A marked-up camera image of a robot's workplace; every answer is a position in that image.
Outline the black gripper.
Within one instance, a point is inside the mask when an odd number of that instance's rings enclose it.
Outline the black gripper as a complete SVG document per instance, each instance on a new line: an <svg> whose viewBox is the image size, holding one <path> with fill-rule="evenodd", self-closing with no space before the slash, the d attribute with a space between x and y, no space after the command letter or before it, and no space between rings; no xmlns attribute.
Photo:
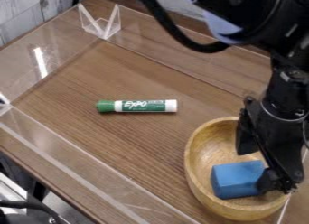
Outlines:
<svg viewBox="0 0 309 224"><path fill-rule="evenodd" d="M302 147L305 146L309 110L281 107L265 98L248 97L240 112L236 150L238 155L261 152L268 167L257 180L261 194L289 194L304 181Z"/></svg>

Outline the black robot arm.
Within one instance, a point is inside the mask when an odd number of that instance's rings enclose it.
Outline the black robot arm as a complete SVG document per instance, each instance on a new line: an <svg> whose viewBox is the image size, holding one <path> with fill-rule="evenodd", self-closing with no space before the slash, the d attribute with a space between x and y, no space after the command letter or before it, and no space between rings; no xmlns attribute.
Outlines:
<svg viewBox="0 0 309 224"><path fill-rule="evenodd" d="M309 132L309 0L190 1L203 9L221 42L250 44L270 54L264 95L244 100L237 152L260 151L266 159L260 191L289 193L304 180L301 150Z"/></svg>

